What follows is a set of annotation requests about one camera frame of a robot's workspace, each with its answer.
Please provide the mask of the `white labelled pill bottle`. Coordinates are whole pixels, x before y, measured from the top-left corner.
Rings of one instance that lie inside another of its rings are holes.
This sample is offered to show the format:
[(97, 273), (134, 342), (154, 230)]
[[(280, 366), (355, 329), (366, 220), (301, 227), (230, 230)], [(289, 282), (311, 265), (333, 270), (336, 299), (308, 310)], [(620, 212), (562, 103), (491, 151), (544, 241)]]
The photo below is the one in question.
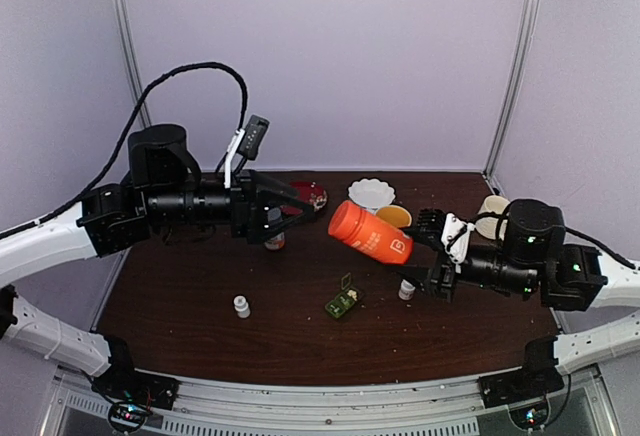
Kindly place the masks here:
[(402, 280), (398, 290), (398, 297), (403, 301), (410, 301), (413, 298), (415, 291), (416, 288), (413, 284), (407, 280)]

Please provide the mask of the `orange pill bottle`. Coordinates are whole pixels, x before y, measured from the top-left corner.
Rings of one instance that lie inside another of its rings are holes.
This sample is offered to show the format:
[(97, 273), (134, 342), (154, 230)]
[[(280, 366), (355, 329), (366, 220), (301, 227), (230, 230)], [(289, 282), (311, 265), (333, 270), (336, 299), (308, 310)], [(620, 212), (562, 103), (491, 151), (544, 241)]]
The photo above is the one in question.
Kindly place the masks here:
[(328, 234), (383, 264), (404, 265), (413, 251), (410, 236), (349, 200), (334, 212)]

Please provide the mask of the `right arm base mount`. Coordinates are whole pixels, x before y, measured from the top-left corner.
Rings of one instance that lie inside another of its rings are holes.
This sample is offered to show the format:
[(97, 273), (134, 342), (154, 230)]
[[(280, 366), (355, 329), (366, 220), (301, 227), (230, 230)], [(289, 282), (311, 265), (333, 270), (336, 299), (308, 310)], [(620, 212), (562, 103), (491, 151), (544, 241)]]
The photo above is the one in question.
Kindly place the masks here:
[(564, 380), (555, 368), (513, 371), (478, 379), (484, 407), (494, 408), (542, 397), (564, 388)]

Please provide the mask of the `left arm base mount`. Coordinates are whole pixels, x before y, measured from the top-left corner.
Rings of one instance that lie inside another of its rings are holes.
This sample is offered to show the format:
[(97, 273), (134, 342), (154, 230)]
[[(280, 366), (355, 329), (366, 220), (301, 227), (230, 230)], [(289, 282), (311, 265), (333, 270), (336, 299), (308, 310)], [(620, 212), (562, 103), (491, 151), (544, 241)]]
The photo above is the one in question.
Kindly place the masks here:
[(177, 379), (113, 366), (91, 377), (92, 388), (110, 399), (125, 400), (152, 409), (171, 410), (178, 394)]

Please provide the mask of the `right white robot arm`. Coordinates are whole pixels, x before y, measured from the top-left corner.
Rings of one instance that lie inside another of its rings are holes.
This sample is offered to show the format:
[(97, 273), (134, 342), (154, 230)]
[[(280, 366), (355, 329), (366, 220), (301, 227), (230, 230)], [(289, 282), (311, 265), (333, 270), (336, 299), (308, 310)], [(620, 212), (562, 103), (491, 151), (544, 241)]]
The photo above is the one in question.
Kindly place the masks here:
[(394, 265), (417, 290), (451, 301), (460, 284), (491, 290), (559, 312), (628, 307), (629, 315), (569, 334), (530, 341), (512, 386), (535, 396), (551, 380), (639, 349), (639, 265), (601, 241), (568, 227), (560, 208), (516, 199), (500, 212), (469, 220), (438, 210), (421, 211), (406, 233), (431, 248), (432, 266)]

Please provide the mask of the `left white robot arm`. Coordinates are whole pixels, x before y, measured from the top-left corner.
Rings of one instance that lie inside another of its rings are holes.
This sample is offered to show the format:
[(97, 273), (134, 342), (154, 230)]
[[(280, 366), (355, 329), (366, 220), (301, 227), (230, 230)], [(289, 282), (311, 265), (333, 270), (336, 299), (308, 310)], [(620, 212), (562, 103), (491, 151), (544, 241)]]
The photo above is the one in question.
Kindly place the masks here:
[(1, 238), (1, 336), (71, 366), (103, 376), (123, 400), (144, 389), (125, 343), (48, 315), (20, 297), (17, 281), (61, 264), (128, 249), (164, 228), (226, 225), (234, 237), (261, 244), (314, 218), (313, 206), (268, 175), (227, 169), (205, 181), (187, 149), (187, 132), (160, 124), (128, 138), (129, 171), (119, 184), (90, 190), (56, 216), (15, 227)]

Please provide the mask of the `green pill organizer box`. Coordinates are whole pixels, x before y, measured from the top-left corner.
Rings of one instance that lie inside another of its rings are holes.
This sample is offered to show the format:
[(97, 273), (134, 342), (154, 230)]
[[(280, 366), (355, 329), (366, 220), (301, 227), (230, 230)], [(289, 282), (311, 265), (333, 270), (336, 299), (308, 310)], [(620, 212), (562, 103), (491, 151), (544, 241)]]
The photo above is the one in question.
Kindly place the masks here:
[(324, 308), (334, 320), (343, 318), (364, 299), (364, 292), (353, 284), (351, 273), (345, 274), (340, 281), (340, 291), (328, 301)]

